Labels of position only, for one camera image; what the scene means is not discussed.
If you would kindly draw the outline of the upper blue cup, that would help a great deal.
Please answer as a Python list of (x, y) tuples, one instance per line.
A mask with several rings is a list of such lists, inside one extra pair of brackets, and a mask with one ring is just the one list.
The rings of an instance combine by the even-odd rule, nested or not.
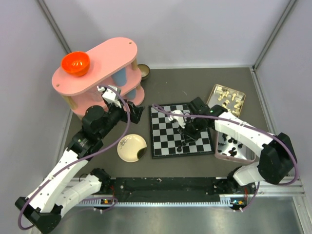
[(117, 71), (116, 73), (112, 74), (112, 79), (116, 86), (123, 86), (126, 84), (126, 69), (122, 68), (121, 70)]

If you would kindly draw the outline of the pink wooden shelf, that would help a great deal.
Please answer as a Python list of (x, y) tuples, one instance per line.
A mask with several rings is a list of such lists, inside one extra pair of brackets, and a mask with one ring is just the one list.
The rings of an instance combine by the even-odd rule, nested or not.
[(106, 107), (97, 86), (116, 86), (112, 74), (126, 69), (127, 82), (121, 89), (121, 96), (136, 88), (136, 97), (131, 100), (140, 105), (145, 92), (141, 87), (141, 71), (137, 66), (137, 45), (129, 38), (117, 37), (109, 39), (86, 52), (90, 57), (90, 69), (81, 77), (74, 77), (59, 67), (52, 76), (53, 88), (67, 101), (73, 113), (79, 118), (85, 115), (86, 110), (99, 105)]

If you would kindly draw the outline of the orange bowl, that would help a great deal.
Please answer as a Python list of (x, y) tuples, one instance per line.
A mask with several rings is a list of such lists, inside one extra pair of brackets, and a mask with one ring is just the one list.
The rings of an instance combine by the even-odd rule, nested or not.
[(90, 63), (90, 57), (86, 52), (74, 51), (62, 59), (60, 67), (71, 76), (81, 77), (89, 71)]

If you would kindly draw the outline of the brown ceramic bowl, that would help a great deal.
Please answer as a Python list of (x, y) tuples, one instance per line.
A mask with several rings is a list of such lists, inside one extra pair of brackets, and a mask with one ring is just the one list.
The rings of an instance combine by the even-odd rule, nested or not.
[(150, 73), (151, 73), (150, 67), (146, 64), (139, 64), (138, 68), (141, 71), (141, 79), (146, 80), (150, 76)]

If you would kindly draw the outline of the white chess pieces heap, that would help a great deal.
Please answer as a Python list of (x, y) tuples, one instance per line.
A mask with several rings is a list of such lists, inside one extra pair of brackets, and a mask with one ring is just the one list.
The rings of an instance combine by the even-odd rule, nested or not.
[(243, 101), (238, 98), (237, 93), (230, 93), (230, 91), (225, 91), (220, 94), (218, 101), (221, 101), (221, 106), (228, 110), (235, 116), (239, 116), (241, 113), (241, 108)]

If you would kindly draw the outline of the yellow tin box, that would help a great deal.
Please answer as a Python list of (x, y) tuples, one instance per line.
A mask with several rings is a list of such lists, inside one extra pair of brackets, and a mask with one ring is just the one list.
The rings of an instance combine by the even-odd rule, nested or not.
[(206, 102), (209, 107), (220, 105), (234, 116), (239, 117), (246, 95), (238, 90), (216, 84)]

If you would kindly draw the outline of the lower blue cup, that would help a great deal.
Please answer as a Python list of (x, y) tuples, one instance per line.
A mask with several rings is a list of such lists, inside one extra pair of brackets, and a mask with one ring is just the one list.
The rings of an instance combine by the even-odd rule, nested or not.
[(127, 99), (127, 100), (133, 100), (133, 99), (135, 99), (136, 94), (137, 94), (136, 88), (135, 88), (135, 89), (132, 89), (131, 91), (129, 91), (129, 92), (126, 94), (126, 99)]

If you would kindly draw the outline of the blue cup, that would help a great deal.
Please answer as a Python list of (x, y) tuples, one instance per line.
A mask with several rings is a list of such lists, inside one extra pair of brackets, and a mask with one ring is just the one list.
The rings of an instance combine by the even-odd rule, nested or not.
[(112, 79), (116, 86), (123, 86), (126, 84), (126, 69), (122, 68), (121, 70), (117, 71), (116, 73), (112, 74)]
[(126, 99), (127, 99), (127, 100), (133, 100), (133, 99), (135, 99), (136, 94), (137, 94), (136, 88), (135, 88), (135, 89), (132, 89), (131, 91), (129, 91), (129, 92), (126, 94)]

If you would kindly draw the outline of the black white chessboard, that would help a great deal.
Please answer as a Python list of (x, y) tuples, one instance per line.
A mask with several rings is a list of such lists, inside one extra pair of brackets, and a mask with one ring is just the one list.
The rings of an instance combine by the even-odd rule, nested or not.
[(150, 142), (152, 159), (180, 156), (210, 155), (215, 152), (210, 130), (200, 133), (196, 145), (182, 146), (182, 152), (176, 151), (181, 145), (178, 123), (171, 123), (165, 114), (149, 106)]

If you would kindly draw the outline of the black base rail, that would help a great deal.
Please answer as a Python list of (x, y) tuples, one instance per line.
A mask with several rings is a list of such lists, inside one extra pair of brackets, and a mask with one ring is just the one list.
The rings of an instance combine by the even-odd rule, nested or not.
[(122, 202), (210, 202), (220, 195), (245, 198), (255, 185), (239, 186), (216, 177), (118, 177), (110, 179), (96, 195), (113, 195)]

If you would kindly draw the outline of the pink tin box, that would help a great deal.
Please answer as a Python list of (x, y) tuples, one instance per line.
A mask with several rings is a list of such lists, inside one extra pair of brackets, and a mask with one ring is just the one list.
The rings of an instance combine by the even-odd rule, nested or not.
[(220, 132), (215, 132), (214, 155), (218, 159), (241, 164), (250, 164), (256, 159), (256, 155), (251, 149), (236, 139)]

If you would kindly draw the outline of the black chess pieces heap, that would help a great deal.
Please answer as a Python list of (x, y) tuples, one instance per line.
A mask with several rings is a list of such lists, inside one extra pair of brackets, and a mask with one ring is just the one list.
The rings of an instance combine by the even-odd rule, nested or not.
[(235, 157), (241, 153), (243, 144), (227, 134), (219, 134), (217, 140), (217, 152), (221, 155)]

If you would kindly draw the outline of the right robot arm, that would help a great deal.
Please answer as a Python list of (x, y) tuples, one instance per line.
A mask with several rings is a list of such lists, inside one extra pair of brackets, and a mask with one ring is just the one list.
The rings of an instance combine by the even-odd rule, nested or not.
[(231, 192), (239, 193), (245, 185), (265, 181), (279, 185), (294, 170), (298, 179), (297, 158), (290, 137), (285, 133), (274, 135), (240, 120), (220, 105), (208, 107), (197, 97), (189, 103), (190, 114), (172, 111), (170, 121), (176, 121), (182, 135), (196, 140), (200, 132), (211, 128), (237, 140), (249, 148), (258, 162), (240, 166), (229, 173), (227, 185)]

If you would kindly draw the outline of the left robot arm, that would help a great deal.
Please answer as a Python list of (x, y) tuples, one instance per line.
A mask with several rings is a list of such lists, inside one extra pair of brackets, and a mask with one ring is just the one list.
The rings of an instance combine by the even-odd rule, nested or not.
[(15, 206), (41, 233), (49, 234), (65, 214), (90, 195), (111, 192), (110, 176), (93, 169), (84, 180), (67, 189), (74, 175), (103, 147), (102, 140), (120, 122), (139, 123), (144, 108), (128, 101), (125, 107), (109, 105), (107, 111), (94, 105), (82, 118), (82, 128), (72, 138), (57, 165), (39, 187)]

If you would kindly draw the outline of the cream plate with flower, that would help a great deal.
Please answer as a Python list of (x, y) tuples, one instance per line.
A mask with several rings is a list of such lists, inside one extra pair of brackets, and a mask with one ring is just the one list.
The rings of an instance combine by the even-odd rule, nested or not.
[(147, 150), (145, 139), (137, 134), (129, 134), (123, 137), (117, 144), (117, 154), (125, 162), (139, 161)]

